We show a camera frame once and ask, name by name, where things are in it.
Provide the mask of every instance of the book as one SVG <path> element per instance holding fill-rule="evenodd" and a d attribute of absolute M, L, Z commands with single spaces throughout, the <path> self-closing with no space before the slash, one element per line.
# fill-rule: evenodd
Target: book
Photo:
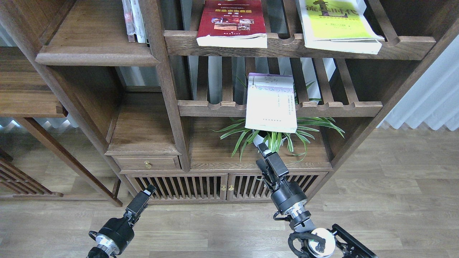
<path fill-rule="evenodd" d="M 128 41 L 146 43 L 145 28 L 138 0 L 122 0 Z"/>
<path fill-rule="evenodd" d="M 132 7 L 132 17 L 134 20 L 135 26 L 135 36 L 137 37 L 137 42 L 146 43 L 145 28 L 142 19 L 142 13 L 140 12 L 140 6 L 138 0 L 130 0 Z"/>
<path fill-rule="evenodd" d="M 293 76 L 249 73 L 247 84 L 246 128 L 281 133 L 297 130 Z"/>
<path fill-rule="evenodd" d="M 378 54 L 379 39 L 355 0 L 297 0 L 307 48 Z"/>
<path fill-rule="evenodd" d="M 267 48 L 261 0 L 207 0 L 196 40 L 199 46 Z"/>
<path fill-rule="evenodd" d="M 123 1 L 124 22 L 126 23 L 126 32 L 128 34 L 128 41 L 135 42 L 135 26 L 132 18 L 131 2 L 129 0 Z"/>

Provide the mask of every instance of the yellow-green book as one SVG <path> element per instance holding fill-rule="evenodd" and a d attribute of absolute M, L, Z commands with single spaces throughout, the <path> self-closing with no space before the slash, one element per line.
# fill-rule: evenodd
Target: yellow-green book
<path fill-rule="evenodd" d="M 378 54 L 376 35 L 355 0 L 297 0 L 307 48 Z"/>

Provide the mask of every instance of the book spine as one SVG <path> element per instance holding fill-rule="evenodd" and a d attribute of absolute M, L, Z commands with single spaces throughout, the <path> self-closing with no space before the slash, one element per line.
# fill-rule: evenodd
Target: book spine
<path fill-rule="evenodd" d="M 129 42 L 135 42 L 135 27 L 132 18 L 131 2 L 129 0 L 122 0 L 124 10 L 124 22 L 126 22 L 126 32 L 128 34 Z"/>
<path fill-rule="evenodd" d="M 132 16 L 134 18 L 135 35 L 137 36 L 137 42 L 146 43 L 145 28 L 142 19 L 142 13 L 140 12 L 140 6 L 138 0 L 130 0 L 132 7 Z"/>

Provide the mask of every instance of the drawer knob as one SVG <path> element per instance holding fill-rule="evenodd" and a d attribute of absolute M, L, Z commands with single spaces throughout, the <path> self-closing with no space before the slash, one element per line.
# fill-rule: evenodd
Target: drawer knob
<path fill-rule="evenodd" d="M 150 162 L 145 161 L 144 163 L 145 163 L 145 167 L 146 167 L 146 168 L 151 169 L 151 164 L 150 164 Z"/>

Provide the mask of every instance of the slatted cabinet door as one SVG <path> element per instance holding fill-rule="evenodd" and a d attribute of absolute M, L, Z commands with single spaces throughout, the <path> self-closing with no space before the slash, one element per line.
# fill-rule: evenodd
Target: slatted cabinet door
<path fill-rule="evenodd" d="M 141 190 L 149 184 L 157 190 L 148 203 L 222 202 L 226 200 L 228 174 L 180 174 L 176 176 L 128 176 Z"/>
<path fill-rule="evenodd" d="M 289 182 L 297 182 L 310 199 L 317 191 L 319 182 L 327 173 L 289 173 L 286 177 Z M 264 184 L 261 173 L 229 174 L 226 199 L 235 202 L 271 201 L 271 192 Z"/>

